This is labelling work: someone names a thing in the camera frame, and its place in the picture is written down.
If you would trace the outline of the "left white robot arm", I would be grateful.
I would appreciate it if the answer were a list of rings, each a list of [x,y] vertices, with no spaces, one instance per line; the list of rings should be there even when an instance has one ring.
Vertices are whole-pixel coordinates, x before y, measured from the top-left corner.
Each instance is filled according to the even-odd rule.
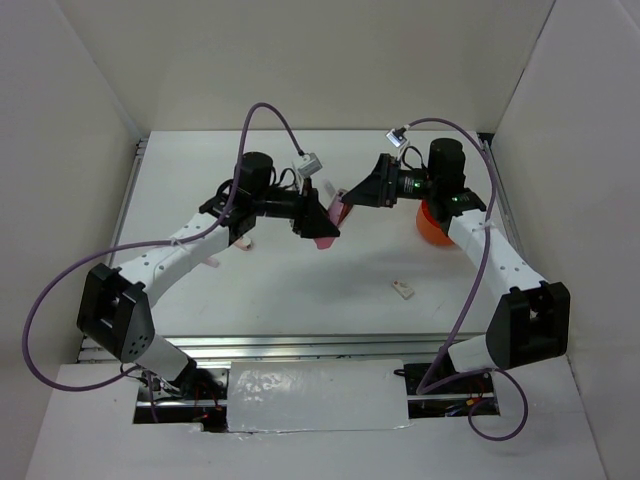
[[[312,176],[322,168],[317,156],[294,163],[294,183],[272,182],[273,160],[261,152],[243,155],[235,178],[216,194],[164,246],[115,268],[93,267],[85,281],[77,326],[123,364],[135,364],[161,379],[176,399],[198,387],[216,390],[213,376],[155,330],[152,309],[196,266],[233,246],[260,217],[282,218],[303,239],[337,238],[338,227],[321,204]]]

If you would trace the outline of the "pink glue bottle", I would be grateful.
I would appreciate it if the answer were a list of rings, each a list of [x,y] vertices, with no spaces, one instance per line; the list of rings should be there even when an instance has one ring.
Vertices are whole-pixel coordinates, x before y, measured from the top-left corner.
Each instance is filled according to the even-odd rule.
[[[337,190],[327,207],[329,219],[338,229],[342,227],[354,208],[353,205],[343,202],[343,197],[346,194],[345,189]],[[335,240],[336,237],[323,237],[315,239],[314,242],[318,250],[326,250],[332,246]]]

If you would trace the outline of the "orange grey correction tape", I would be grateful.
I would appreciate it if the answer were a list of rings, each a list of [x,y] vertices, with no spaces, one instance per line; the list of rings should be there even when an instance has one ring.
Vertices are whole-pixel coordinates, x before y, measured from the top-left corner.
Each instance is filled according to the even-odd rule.
[[[336,194],[336,189],[335,189],[334,185],[329,180],[324,180],[323,181],[323,186],[324,186],[324,189],[325,189],[326,193],[330,197],[333,197]]]

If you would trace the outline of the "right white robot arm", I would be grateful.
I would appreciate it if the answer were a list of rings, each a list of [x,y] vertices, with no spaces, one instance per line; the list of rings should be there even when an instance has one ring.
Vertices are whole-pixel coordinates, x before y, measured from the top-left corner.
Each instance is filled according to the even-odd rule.
[[[471,371],[512,368],[562,356],[569,336],[570,293],[533,270],[490,225],[487,208],[466,187],[462,144],[450,138],[431,142],[428,163],[404,170],[389,154],[380,155],[373,171],[348,191],[352,206],[393,207],[400,199],[425,202],[435,226],[458,246],[481,274],[496,309],[486,332],[455,343],[436,379],[448,392],[460,391]]]

